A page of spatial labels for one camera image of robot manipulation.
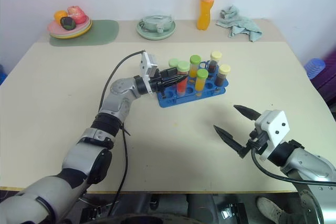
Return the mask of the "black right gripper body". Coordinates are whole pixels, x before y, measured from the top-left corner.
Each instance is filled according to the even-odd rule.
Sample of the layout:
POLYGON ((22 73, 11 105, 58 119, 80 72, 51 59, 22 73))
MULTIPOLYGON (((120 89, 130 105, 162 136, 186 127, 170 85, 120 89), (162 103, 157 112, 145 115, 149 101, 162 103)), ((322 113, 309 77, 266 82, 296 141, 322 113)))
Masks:
POLYGON ((261 131, 260 133, 257 132, 256 129, 253 129, 252 132, 249 134, 250 139, 248 140, 246 146, 252 150, 253 148, 256 149, 256 153, 261 155, 265 149, 268 147, 268 134, 265 131, 261 131))

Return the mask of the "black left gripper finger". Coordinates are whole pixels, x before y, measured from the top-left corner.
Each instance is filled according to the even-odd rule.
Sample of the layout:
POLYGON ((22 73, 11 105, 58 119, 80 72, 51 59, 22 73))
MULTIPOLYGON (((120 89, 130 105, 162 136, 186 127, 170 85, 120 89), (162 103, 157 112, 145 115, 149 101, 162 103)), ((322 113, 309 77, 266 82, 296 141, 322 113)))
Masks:
POLYGON ((161 82, 161 86, 164 88, 174 86, 178 84, 179 82, 184 81, 185 79, 188 78, 187 74, 182 74, 182 75, 175 75, 173 77, 167 78, 161 82))
POLYGON ((177 68, 169 68, 160 71, 160 75, 162 78, 171 78, 177 75, 177 68))

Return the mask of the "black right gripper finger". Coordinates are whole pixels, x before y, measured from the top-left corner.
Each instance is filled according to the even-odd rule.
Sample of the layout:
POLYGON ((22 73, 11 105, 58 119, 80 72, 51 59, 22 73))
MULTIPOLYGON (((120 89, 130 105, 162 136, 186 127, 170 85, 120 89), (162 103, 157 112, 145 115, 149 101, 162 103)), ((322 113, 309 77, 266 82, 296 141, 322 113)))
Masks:
POLYGON ((248 118, 249 120, 256 121, 261 114, 251 108, 245 107, 243 105, 233 105, 233 107, 241 113, 244 117, 248 118))
POLYGON ((229 134, 227 131, 221 129, 220 127, 213 125, 216 133, 219 137, 229 146, 231 147, 241 158, 244 158, 248 153, 248 149, 233 139, 233 136, 229 134))

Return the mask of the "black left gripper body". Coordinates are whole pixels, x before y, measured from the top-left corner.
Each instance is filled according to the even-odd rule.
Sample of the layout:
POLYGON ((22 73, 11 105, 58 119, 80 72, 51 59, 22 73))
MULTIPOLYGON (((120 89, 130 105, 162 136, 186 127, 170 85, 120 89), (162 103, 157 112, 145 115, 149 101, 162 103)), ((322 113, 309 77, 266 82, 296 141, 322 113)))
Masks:
POLYGON ((151 90, 155 93, 164 92, 164 79, 167 78, 167 70, 157 70, 151 78, 151 90))

